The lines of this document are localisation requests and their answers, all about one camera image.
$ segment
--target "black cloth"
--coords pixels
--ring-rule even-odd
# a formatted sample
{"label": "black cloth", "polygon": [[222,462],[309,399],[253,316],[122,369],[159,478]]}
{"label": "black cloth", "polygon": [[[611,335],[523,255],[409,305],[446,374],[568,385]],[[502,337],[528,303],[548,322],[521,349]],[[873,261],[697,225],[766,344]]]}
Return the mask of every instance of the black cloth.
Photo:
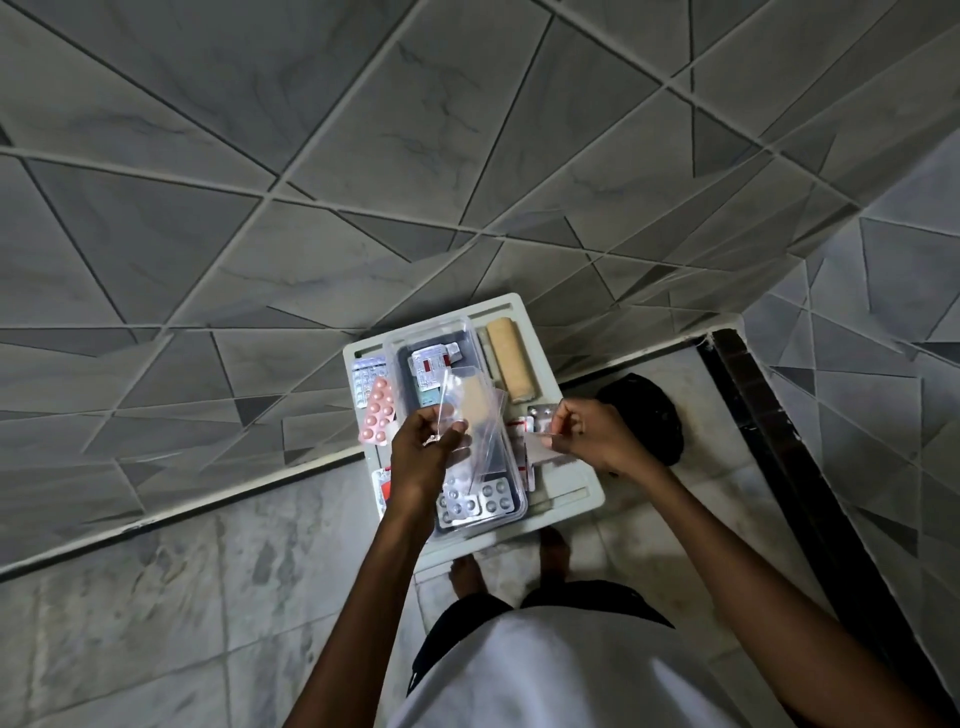
{"label": "black cloth", "polygon": [[[573,607],[594,612],[613,612],[640,619],[673,625],[656,609],[651,607],[636,591],[612,581],[545,581],[529,593],[520,609],[527,607]],[[417,686],[430,668],[453,649],[456,644],[477,627],[513,610],[507,602],[489,594],[477,594],[458,599],[437,619],[426,636],[420,652],[414,659],[413,675],[407,694]]]}

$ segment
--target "white shirt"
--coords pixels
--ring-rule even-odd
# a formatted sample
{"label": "white shirt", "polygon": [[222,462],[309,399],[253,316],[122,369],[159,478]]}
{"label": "white shirt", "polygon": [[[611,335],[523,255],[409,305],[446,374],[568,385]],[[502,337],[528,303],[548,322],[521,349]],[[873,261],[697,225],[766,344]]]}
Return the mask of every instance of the white shirt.
{"label": "white shirt", "polygon": [[533,607],[492,619],[433,666],[391,728],[749,728],[676,630]]}

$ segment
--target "tiled floor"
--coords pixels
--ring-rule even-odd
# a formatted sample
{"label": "tiled floor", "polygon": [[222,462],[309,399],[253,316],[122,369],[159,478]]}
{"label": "tiled floor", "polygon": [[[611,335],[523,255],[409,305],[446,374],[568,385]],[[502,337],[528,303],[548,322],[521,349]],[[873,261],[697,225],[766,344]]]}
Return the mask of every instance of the tiled floor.
{"label": "tiled floor", "polygon": [[[689,441],[676,466],[684,482],[826,603],[696,351],[634,371],[677,404]],[[0,585],[0,721],[11,728],[278,726],[372,538],[366,482],[364,465],[354,463]],[[631,484],[607,485],[603,508],[561,524],[574,576],[637,588],[755,726],[792,725],[662,519]],[[491,591],[513,604],[537,581],[536,538],[478,559]],[[445,575],[412,586],[381,724],[403,699],[425,631],[453,599]]]}

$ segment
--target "pink tablet blister pack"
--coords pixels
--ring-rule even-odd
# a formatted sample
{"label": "pink tablet blister pack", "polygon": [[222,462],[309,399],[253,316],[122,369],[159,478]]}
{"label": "pink tablet blister pack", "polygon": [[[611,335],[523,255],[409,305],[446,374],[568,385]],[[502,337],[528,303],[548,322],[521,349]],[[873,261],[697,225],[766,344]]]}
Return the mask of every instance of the pink tablet blister pack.
{"label": "pink tablet blister pack", "polygon": [[373,380],[358,439],[362,443],[387,445],[391,439],[390,424],[395,418],[394,390],[385,376],[378,376]]}

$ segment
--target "bare foot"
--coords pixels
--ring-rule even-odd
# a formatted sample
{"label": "bare foot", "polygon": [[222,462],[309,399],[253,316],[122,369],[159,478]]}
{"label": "bare foot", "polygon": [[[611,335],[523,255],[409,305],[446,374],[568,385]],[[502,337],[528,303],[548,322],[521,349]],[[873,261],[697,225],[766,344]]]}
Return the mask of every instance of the bare foot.
{"label": "bare foot", "polygon": [[540,583],[561,583],[570,575],[570,546],[553,526],[540,529]]}
{"label": "bare foot", "polygon": [[480,565],[472,554],[453,560],[453,566],[450,567],[450,583],[453,584],[453,593],[458,599],[487,593],[487,583],[483,580]]}

